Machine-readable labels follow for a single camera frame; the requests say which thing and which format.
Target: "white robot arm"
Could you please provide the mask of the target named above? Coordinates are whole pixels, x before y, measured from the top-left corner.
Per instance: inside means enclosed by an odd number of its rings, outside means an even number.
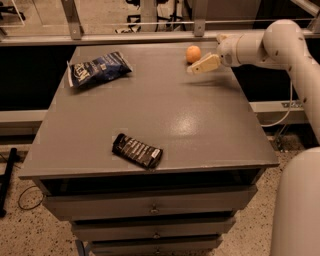
[[[265,32],[221,35],[217,55],[189,69],[202,73],[219,64],[253,64],[286,70],[320,142],[320,66],[310,55],[300,27],[290,20],[272,23]],[[218,65],[207,65],[215,59]],[[318,256],[320,243],[320,147],[295,157],[283,171],[277,193],[271,256]]]
[[[320,66],[308,51],[300,27],[291,20],[272,23],[264,32],[220,35],[217,55],[206,55],[189,72],[202,73],[243,64],[286,70],[320,142]]]

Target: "floor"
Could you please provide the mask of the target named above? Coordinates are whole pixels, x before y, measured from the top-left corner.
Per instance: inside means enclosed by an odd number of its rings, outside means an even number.
[[[223,235],[223,242],[211,252],[186,252],[172,255],[197,256],[269,256],[272,220],[277,186],[282,170],[295,155],[304,150],[300,137],[288,133],[283,138],[284,151],[276,150],[280,165],[269,168],[257,183],[258,192],[247,207],[236,214],[236,224],[228,234]],[[0,153],[7,157],[11,147],[18,149],[22,157],[27,154],[29,144],[2,145]],[[0,219],[1,255],[24,256],[76,256],[76,237],[70,231],[70,224],[60,222],[42,205],[33,210],[21,210],[19,197],[32,182],[18,178],[22,162],[16,163],[8,191],[5,209],[7,215]],[[0,173],[5,163],[0,164]],[[38,189],[28,190],[20,200],[20,205],[29,208],[41,200]]]

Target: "gray drawer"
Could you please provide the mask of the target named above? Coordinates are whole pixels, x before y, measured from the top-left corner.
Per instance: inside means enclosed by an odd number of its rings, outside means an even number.
[[[239,210],[256,191],[255,185],[142,191],[47,197],[43,204],[59,220],[125,218]]]
[[[73,233],[82,241],[159,239],[162,237],[199,236],[227,233],[233,217],[215,217],[214,213],[100,220],[73,224]]]
[[[141,240],[90,244],[96,256],[161,255],[168,252],[212,250],[221,243],[219,236]]]

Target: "drawer cabinet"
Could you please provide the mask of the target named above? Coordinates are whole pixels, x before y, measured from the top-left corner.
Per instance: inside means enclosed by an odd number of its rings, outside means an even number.
[[[149,218],[76,221],[73,233],[82,241],[160,239],[227,233],[235,223],[231,212],[177,214]]]
[[[203,55],[213,42],[193,42]],[[77,47],[71,64],[115,50],[134,66],[84,90],[67,72],[20,177],[97,256],[211,250],[278,160],[232,70],[188,76],[190,42]],[[115,156],[119,133],[163,149],[155,170]]]
[[[59,220],[127,218],[244,208],[257,191],[250,187],[212,187],[135,193],[47,197],[44,206]]]
[[[221,243],[219,236],[133,240],[128,242],[91,243],[96,256],[161,255],[172,251],[212,250]]]

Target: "orange ball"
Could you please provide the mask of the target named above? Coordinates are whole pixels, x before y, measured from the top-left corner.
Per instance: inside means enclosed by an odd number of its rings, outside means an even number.
[[[194,63],[201,59],[201,50],[198,46],[189,46],[186,51],[186,59],[189,63]]]

